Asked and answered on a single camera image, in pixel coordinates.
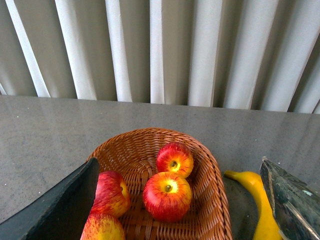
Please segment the worn left gripper right finger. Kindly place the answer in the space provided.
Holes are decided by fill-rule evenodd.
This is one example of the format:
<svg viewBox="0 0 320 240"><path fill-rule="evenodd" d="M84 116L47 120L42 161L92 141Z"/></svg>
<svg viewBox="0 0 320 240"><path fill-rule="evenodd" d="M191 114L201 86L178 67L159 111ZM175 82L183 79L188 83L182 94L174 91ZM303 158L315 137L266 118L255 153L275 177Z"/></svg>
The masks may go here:
<svg viewBox="0 0 320 240"><path fill-rule="evenodd" d="M265 156L260 166L273 219L284 240L320 238L320 196Z"/></svg>

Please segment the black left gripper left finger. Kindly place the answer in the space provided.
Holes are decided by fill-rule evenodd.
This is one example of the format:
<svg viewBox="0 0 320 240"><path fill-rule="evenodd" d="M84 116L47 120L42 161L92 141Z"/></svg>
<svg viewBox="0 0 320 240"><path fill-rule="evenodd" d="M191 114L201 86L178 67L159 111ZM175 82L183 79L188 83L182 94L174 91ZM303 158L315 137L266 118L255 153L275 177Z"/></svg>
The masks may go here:
<svg viewBox="0 0 320 240"><path fill-rule="evenodd" d="M78 240L96 196L96 158L0 224L2 240Z"/></svg>

